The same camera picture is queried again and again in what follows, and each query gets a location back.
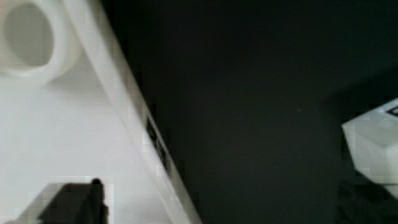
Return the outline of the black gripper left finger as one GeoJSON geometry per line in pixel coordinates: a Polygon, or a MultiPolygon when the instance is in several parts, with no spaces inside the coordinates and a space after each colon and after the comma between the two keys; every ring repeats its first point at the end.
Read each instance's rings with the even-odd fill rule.
{"type": "Polygon", "coordinates": [[[109,224],[102,180],[48,184],[9,224],[109,224]]]}

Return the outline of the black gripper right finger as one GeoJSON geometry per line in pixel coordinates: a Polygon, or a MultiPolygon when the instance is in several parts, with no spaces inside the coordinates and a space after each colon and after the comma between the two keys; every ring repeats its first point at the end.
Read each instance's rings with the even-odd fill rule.
{"type": "Polygon", "coordinates": [[[334,224],[398,224],[398,199],[379,184],[340,184],[334,224]]]}

